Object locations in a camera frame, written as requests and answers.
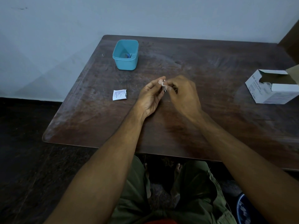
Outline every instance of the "red cloth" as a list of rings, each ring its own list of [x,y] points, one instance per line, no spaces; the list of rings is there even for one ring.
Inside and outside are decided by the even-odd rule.
[[[177,224],[172,219],[162,219],[162,220],[155,220],[151,222],[146,222],[145,224]]]

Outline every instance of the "white cardboard box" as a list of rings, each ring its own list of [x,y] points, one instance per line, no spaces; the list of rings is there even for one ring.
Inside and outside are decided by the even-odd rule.
[[[299,65],[287,70],[256,70],[245,82],[258,104],[285,104],[299,95]]]

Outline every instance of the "hand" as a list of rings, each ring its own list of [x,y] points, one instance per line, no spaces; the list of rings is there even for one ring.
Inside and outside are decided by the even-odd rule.
[[[162,81],[165,76],[148,83],[141,91],[134,107],[141,112],[142,120],[151,115],[163,97]]]
[[[168,79],[163,85],[168,85],[166,90],[170,95],[171,102],[179,113],[189,120],[196,119],[201,112],[201,105],[195,83],[179,75],[173,79]]]

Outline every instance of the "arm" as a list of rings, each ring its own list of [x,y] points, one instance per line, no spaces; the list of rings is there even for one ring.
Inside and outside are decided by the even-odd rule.
[[[251,203],[270,223],[298,223],[299,183],[226,132],[201,109],[194,82],[165,82],[171,101],[205,136]]]
[[[46,224],[107,223],[123,190],[144,119],[163,96],[161,81],[147,84],[116,133],[75,175]]]

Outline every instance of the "white paper sachet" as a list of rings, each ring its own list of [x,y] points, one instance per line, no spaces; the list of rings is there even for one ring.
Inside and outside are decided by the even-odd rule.
[[[112,100],[127,99],[127,90],[114,90]]]

